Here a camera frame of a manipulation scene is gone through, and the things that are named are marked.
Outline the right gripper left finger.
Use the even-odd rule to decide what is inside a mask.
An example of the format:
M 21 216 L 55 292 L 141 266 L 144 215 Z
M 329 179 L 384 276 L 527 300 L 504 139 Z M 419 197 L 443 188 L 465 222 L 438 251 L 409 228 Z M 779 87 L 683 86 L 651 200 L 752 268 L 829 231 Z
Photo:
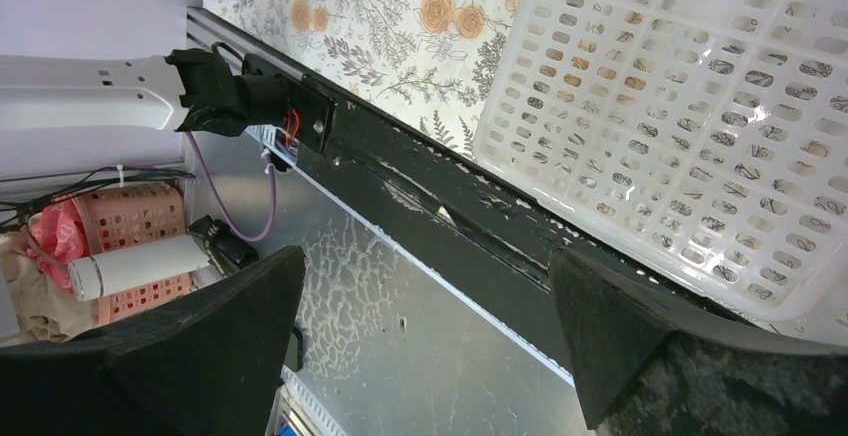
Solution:
M 287 246 L 66 343 L 1 351 L 5 435 L 262 435 L 305 279 Z

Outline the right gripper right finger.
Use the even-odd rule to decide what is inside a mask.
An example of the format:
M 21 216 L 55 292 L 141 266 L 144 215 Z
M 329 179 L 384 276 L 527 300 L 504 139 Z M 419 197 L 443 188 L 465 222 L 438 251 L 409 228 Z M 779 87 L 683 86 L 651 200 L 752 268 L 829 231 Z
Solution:
M 771 333 L 566 248 L 549 275 L 599 435 L 843 435 L 847 350 Z

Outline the white plastic basket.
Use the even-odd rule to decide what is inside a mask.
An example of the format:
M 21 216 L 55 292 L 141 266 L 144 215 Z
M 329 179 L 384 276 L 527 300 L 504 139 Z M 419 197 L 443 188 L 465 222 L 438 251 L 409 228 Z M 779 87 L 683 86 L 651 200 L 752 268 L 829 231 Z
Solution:
M 523 0 L 474 156 L 767 330 L 847 341 L 847 0 Z

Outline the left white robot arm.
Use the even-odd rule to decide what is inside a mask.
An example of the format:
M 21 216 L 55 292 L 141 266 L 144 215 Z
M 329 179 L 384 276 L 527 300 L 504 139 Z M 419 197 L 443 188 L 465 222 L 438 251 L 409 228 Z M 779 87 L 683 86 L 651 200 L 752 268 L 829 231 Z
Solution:
M 122 126 L 235 137 L 249 126 L 281 124 L 291 107 L 286 80 L 236 75 L 219 49 L 125 60 L 4 55 L 1 128 Z

